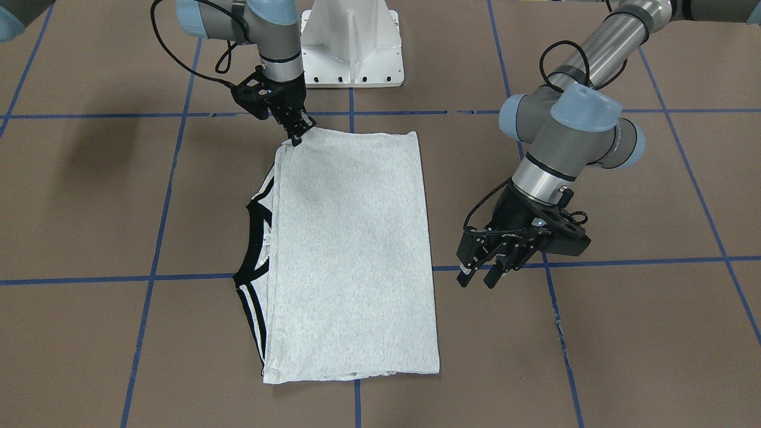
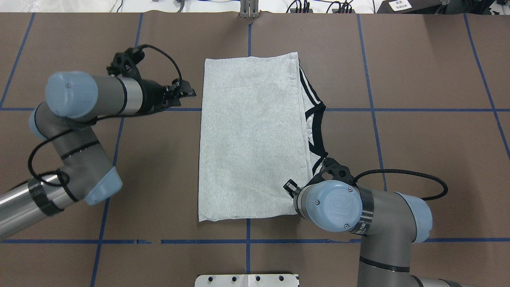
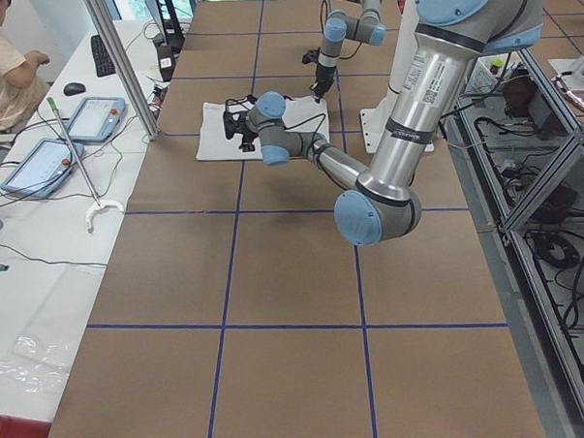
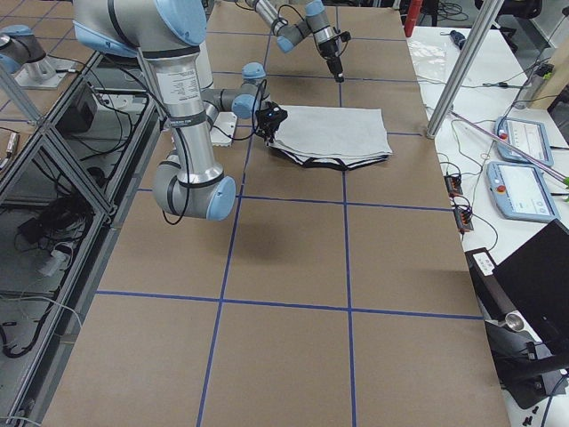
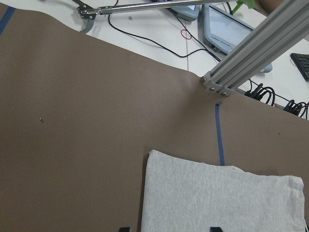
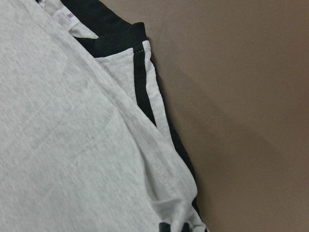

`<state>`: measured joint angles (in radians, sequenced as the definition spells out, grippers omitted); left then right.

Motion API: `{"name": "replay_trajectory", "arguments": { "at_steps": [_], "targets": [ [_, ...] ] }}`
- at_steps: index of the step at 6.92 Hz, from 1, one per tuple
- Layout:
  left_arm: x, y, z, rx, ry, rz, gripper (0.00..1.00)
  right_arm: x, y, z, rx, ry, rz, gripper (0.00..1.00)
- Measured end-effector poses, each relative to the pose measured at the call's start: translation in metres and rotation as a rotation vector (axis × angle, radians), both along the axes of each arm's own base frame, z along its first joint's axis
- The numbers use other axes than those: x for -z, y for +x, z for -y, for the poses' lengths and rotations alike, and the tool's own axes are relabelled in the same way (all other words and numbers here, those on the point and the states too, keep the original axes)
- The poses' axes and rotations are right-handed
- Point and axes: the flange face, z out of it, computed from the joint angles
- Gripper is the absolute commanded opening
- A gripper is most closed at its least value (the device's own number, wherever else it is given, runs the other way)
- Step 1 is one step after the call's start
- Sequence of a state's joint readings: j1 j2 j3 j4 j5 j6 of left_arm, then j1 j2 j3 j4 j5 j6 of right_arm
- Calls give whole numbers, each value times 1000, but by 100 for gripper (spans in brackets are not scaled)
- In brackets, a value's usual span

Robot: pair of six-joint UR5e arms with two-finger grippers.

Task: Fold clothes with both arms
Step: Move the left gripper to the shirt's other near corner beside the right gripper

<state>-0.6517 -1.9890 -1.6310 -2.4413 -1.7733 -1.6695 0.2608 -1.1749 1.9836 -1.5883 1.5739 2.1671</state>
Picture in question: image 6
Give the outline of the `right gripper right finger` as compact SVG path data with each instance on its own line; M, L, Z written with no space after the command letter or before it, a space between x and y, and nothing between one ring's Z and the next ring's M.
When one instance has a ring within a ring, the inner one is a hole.
M188 223L183 224L183 228L182 228L181 232L190 232L190 226L189 226Z

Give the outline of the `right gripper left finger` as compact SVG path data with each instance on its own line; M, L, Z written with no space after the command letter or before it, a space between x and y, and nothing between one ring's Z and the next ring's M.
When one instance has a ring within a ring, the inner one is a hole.
M166 222L159 223L159 232L169 232L169 224Z

